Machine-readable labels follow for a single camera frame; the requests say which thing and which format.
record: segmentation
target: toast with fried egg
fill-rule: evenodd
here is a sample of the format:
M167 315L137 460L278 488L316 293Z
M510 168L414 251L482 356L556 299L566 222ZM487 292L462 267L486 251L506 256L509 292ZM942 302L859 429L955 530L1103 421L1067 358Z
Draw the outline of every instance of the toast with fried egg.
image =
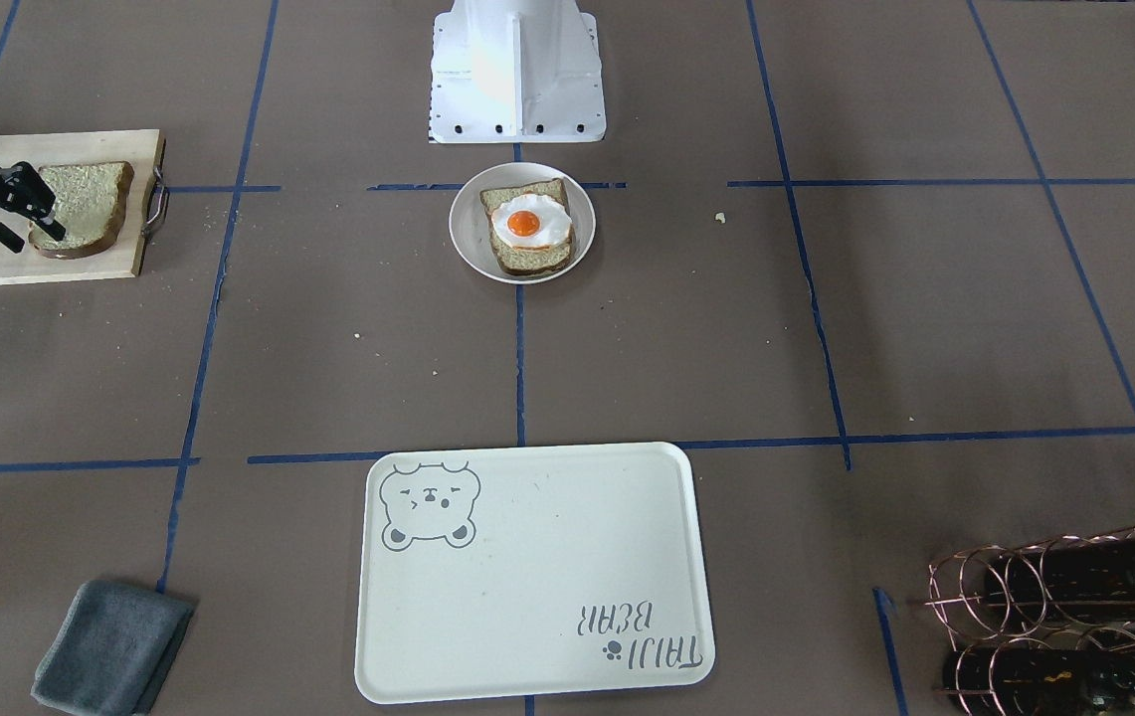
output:
M549 203L539 199L548 197ZM535 277L566 268L572 258L575 227L568 213L568 187L562 178L529 183L526 186L484 189L479 193L488 218L488 239L491 253L501 263L501 270L515 277ZM510 209L529 205L510 212ZM537 207L548 209L541 212ZM536 213L552 216L536 217ZM503 219L497 227L497 218ZM562 230L561 219L566 219L566 230ZM550 229L558 231L544 236Z

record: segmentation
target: wine bottle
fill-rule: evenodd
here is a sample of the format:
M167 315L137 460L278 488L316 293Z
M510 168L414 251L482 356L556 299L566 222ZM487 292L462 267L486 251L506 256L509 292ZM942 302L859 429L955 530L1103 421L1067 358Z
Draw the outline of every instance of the wine bottle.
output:
M991 567L1027 621L1041 616L1043 581L1050 595L1045 622L1135 622L1135 538L1007 556ZM990 571L984 575L985 603L1001 607L1000 615L1004 584Z
M1135 656L1099 649L973 648L948 657L943 685L975 716L1135 715Z

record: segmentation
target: egg white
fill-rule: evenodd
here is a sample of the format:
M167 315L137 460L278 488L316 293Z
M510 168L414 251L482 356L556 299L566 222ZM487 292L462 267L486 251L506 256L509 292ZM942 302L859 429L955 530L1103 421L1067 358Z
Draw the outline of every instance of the egg white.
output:
M540 219L540 228L531 236L519 236L510 230L508 221L515 212L531 212ZM540 194L522 194L499 204L491 212L491 230L497 238L515 249L553 249L571 236L571 217L563 204Z

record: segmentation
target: slice of bread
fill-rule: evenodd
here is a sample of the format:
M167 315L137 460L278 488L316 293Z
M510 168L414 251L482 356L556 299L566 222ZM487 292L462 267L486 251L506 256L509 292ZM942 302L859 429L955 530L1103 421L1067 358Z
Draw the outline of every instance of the slice of bread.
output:
M62 241L53 241L31 226L27 239L41 256L82 259L117 243L125 224L125 199L134 182L129 163L59 165L37 172L53 192L53 220L68 230Z
M507 189L484 189L479 193L479 200L484 203L485 213L488 217L488 241L491 244L491 253L501 263L501 270L515 277L533 277L540 273L548 273L563 269L571 262L573 237L575 227L568 231L568 238L562 244L547 245L540 249L516 249L513 245L501 241L491 228L491 213L506 201L523 194L540 194L548 196L557 203L563 204L563 210L568 210L568 186L562 178L554 178L548 182L529 183L527 186L513 186Z

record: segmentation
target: egg yolk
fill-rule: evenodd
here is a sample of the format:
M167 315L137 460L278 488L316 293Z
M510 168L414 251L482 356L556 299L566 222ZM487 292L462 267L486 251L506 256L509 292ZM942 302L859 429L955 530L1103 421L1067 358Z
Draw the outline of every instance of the egg yolk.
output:
M513 231L513 236L531 236L540 230L540 217L531 212L510 213L506 226Z

